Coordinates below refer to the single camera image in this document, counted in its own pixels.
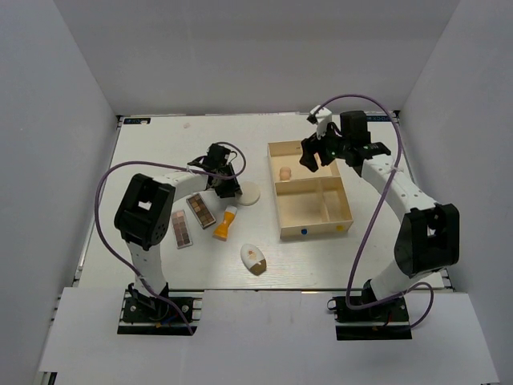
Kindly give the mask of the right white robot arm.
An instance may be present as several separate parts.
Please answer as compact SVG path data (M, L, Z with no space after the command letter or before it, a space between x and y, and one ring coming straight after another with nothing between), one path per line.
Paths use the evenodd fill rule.
M399 168L400 152L374 142L363 111L348 111L334 123L331 112L314 108L307 120L315 133L302 140L300 163L311 172L342 159L379 193L379 206L389 205L400 222L393 261L362 290L353 311L381 319L396 301L424 277L459 260L460 214L426 195Z

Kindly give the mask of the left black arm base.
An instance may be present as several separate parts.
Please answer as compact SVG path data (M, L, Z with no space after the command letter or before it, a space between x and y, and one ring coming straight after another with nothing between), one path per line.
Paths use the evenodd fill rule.
M126 290L117 334L191 337L199 325L203 293L171 291L169 295L184 314L192 333L189 332L187 325L174 307L164 303L163 309L151 309L135 300Z

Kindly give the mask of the orange white foundation bottle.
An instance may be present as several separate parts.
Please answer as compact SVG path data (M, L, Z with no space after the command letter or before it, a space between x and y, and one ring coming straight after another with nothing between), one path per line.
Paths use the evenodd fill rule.
M229 227L235 220L236 214L237 207L229 205L226 208L226 210L224 211L223 220L221 221L221 223L219 223L219 225L213 232L213 236L215 238L220 239L222 241L226 241L228 239Z

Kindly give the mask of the white egg-shaped sponge case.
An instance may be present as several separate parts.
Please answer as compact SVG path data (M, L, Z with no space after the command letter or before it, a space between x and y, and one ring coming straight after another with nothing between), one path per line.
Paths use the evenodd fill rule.
M244 244L240 249L240 258L246 269L259 276L267 269L267 261L259 248L252 244Z

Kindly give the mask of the beige makeup sponge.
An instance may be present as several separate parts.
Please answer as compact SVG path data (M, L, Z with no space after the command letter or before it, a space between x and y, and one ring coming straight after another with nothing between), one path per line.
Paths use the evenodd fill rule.
M292 177L292 169L288 166L283 166L279 170L280 181L290 181Z

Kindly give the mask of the brown long eyeshadow palette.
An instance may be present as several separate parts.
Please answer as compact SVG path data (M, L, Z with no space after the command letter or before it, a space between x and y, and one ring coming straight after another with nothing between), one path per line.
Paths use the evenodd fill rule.
M202 229L206 229L216 223L216 218L213 216L208 206L205 204L203 197L199 193L188 197L186 199L186 203L195 218L198 220Z

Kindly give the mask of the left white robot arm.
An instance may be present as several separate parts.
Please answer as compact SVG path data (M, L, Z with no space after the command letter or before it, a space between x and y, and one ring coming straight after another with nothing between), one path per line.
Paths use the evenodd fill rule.
M129 292L150 319L160 320L169 311L160 243L171 224L172 206L207 190L214 191L220 199L240 195L240 184L228 159L235 149L228 142L217 142L186 168L159 177L138 173L131 178L114 225L127 244L135 268L135 282Z

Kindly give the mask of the mauve long eyeshadow palette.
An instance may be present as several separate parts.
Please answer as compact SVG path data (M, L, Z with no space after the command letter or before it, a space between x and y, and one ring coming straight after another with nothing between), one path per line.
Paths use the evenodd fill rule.
M176 239L176 248L183 249L192 245L192 238L188 228L185 211L175 211L171 215L173 233Z

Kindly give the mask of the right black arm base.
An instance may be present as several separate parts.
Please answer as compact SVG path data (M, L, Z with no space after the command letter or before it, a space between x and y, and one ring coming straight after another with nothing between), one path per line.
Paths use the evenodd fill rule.
M411 340L410 316L403 298L364 310L351 310L345 297L333 297L327 309L335 316L337 341Z

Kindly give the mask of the round white powder puff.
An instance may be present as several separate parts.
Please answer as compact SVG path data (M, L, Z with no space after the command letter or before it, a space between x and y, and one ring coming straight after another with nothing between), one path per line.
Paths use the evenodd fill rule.
M252 181L244 181L240 184L241 193L236 195L236 202L242 206L256 204L261 197L260 187Z

